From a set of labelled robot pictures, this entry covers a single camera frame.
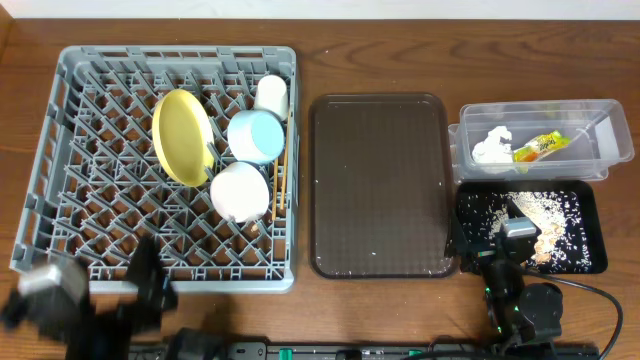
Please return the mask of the white tissue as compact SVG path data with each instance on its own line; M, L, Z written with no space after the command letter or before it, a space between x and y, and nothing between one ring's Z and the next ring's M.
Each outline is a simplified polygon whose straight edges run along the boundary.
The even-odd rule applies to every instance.
M487 137L477 143L472 150L472 158L476 163L512 163L512 133L506 126L497 126L488 132Z

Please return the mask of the green yellow snack wrapper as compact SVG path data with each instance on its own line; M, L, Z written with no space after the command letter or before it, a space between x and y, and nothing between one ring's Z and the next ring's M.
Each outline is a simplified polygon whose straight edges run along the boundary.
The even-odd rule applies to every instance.
M557 130L536 136L521 148L514 151L513 161L516 163L538 161L555 151L566 148L570 141L571 139L569 137L563 136Z

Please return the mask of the white bowl with food residue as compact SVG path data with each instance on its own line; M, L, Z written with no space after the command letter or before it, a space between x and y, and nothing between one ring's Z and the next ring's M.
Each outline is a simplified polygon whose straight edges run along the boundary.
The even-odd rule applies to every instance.
M210 196L215 211L236 223L257 220L270 204L266 180L245 162L234 162L218 173L211 182Z

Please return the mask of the yellow plate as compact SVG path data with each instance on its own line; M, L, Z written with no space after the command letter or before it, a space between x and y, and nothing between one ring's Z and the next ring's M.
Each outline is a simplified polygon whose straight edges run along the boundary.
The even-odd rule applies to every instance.
M214 133L203 105L190 92L171 90L156 104L152 141L163 170L172 180L189 187L207 181L205 169L215 163L207 148L214 142Z

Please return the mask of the wooden chopstick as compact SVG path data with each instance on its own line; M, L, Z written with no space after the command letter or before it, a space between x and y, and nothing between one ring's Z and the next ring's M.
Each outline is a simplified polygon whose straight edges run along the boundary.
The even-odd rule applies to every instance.
M279 158L274 160L273 165L273 182L272 182L272 203L271 203L271 222L275 223L277 217L277 195L279 180Z
M284 151L284 161L283 161L283 177L282 184L280 186L281 190L281 199L279 202L279 209L284 210L285 208L285 200L286 200L286 187L287 187L287 172L288 172L288 150L289 150L289 137L291 132L291 123L292 123L292 112L290 111L288 114L287 122L286 122L286 134L285 134L285 151Z

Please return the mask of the light blue bowl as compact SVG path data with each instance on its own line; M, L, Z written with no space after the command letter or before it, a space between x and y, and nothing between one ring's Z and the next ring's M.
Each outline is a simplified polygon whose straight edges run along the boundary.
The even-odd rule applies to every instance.
M264 110L236 113L229 123L227 140L238 161L258 165L274 162L285 147L284 129L279 119Z

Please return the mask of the white cup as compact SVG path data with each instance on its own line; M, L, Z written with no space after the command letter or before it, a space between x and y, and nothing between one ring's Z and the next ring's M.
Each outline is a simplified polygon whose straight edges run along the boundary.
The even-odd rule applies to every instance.
M288 90L281 77L267 75L258 82L254 109L269 111L281 121L287 119L289 111Z

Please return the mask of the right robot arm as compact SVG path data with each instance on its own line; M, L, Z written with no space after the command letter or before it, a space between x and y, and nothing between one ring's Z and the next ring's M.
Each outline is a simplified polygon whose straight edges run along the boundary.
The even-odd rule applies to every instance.
M562 334L563 295L550 283L527 285L522 266L535 254L540 228L514 203L494 238L467 239L457 214L451 215L449 251L461 260L463 272L473 272L485 283L487 312L499 337L491 350L501 356L524 346L551 343Z

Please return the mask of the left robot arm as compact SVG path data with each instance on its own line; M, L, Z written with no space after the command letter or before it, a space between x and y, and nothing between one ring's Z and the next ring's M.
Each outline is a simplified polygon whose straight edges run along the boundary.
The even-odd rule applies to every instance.
M90 301L87 267L78 260L40 265L23 274L1 309L1 323L15 329L34 324L41 336L67 346L67 359L125 359L131 337L161 326L178 305L155 241L138 242L125 280L137 288L133 302L98 313Z

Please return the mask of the grey plastic dishwasher rack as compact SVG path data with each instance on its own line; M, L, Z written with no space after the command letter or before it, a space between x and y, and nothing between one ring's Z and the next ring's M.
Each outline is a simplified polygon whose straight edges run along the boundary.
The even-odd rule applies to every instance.
M182 89L203 105L214 133L207 180L232 164L231 118L253 105L258 82L281 77L292 112L284 210L271 222L273 165L260 169L267 212L224 220L207 185L162 169L152 142L156 104ZM127 293L124 272L145 237L183 293L284 293L295 279L298 206L297 56L286 46L70 46L58 59L10 266L78 260L95 293Z

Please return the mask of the black plastic bin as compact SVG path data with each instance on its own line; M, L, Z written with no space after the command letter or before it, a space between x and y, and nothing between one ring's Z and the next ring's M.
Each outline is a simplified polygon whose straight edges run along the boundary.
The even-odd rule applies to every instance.
M455 212L458 213L458 200L463 194L506 193L506 192L543 192L565 191L577 195L578 203L587 232L588 247L593 267L588 273L560 274L598 274L607 269L608 259L600 227L595 197L591 187L581 181L514 181L514 182L469 182L462 184L456 193Z

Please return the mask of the pile of rice scraps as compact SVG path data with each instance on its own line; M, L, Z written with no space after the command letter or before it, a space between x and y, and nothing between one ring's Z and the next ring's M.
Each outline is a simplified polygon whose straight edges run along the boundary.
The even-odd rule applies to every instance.
M577 195L558 192L506 192L463 194L458 213L471 241L494 242L508 219L512 198L540 230L535 254L523 264L545 273L588 273L593 262Z

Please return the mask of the clear plastic bin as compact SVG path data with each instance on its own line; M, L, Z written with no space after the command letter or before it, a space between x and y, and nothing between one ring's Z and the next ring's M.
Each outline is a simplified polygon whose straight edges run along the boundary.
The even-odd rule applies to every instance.
M514 150L553 131L569 139L533 163L477 163L474 146L504 126ZM454 181L578 179L600 181L610 167L635 155L622 105L614 99L574 99L479 103L463 106L459 122L448 127Z

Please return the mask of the dark brown serving tray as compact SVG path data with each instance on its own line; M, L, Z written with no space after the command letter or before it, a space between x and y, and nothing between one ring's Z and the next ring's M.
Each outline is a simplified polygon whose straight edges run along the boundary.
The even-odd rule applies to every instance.
M310 108L311 265L326 279L437 279L453 180L441 100L332 94Z

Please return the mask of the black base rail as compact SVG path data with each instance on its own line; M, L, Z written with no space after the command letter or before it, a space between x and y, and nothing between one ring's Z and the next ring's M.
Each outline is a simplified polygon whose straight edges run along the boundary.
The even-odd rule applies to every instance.
M269 345L262 342L236 342L224 353L226 359L235 360L302 360L302 359L404 359L422 353L436 353L438 359L447 359L444 352L476 352L481 350L471 344L431 343L426 346L377 346L377 345ZM548 344L511 349L506 356L524 359L598 359L599 350L588 345Z

